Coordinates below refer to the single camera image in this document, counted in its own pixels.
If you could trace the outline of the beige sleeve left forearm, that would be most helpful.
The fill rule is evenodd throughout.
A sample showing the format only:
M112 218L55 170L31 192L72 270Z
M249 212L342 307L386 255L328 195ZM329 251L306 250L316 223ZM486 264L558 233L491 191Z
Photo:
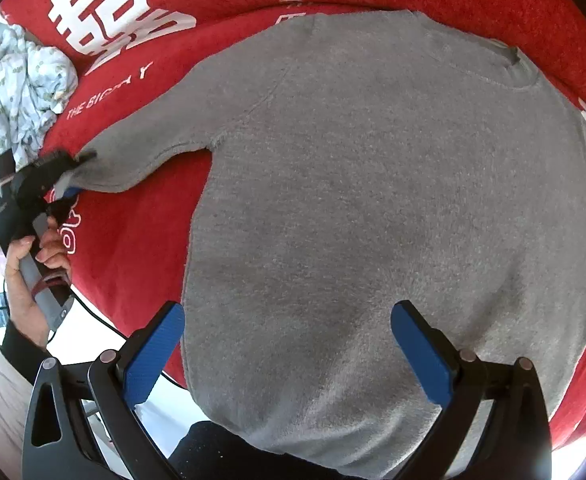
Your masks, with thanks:
M28 407L40 364L50 357L8 322L0 345L0 471L8 479L22 478Z

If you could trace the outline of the person's left hand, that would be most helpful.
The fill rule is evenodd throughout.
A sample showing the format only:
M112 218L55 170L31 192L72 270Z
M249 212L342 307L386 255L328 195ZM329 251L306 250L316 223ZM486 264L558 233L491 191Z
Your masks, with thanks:
M16 329L40 349L45 349L49 340L49 326L45 315L39 309L31 293L31 287L24 281L21 270L23 260L31 255L36 244L36 260L51 270L64 270L71 276L71 263L59 233L58 222L54 217L47 218L47 229L36 242L34 236L13 240L8 246L5 268L10 321Z

